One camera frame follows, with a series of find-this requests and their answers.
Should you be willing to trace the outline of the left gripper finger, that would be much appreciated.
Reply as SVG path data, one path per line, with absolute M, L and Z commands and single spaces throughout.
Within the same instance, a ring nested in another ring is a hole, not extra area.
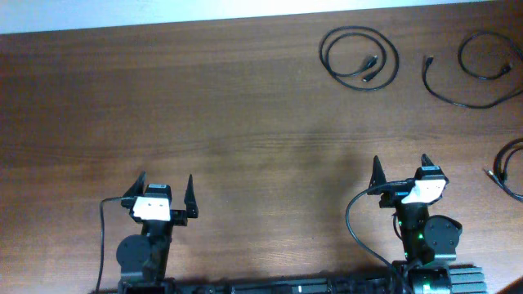
M 124 193 L 124 198 L 134 198 L 143 194 L 146 172 L 142 171 L 132 186 Z
M 184 204 L 186 205 L 186 212 L 188 218 L 198 218 L 199 217 L 199 208 L 196 202 L 194 194 L 194 181 L 193 175 L 189 175 L 186 192 L 184 196 Z

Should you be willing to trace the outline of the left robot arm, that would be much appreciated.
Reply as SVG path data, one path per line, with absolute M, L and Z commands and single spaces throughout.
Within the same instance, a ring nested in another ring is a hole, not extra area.
M 172 189 L 166 184 L 146 184 L 142 172 L 126 191 L 121 206 L 141 226 L 139 234 L 129 235 L 117 247 L 120 266 L 119 293 L 161 293 L 176 291 L 175 283 L 165 278 L 172 230 L 187 226 L 199 217 L 193 177 L 188 178 L 184 209 L 172 209 Z

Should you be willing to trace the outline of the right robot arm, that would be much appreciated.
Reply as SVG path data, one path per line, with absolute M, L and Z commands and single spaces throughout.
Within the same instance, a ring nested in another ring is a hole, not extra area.
M 388 181 L 379 157 L 373 158 L 369 194 L 380 197 L 379 207 L 396 210 L 405 261 L 393 265 L 415 293 L 452 292 L 449 263 L 456 260 L 463 226 L 428 211 L 442 198 L 448 183 L 442 169 L 425 154 L 414 176 L 397 182 Z

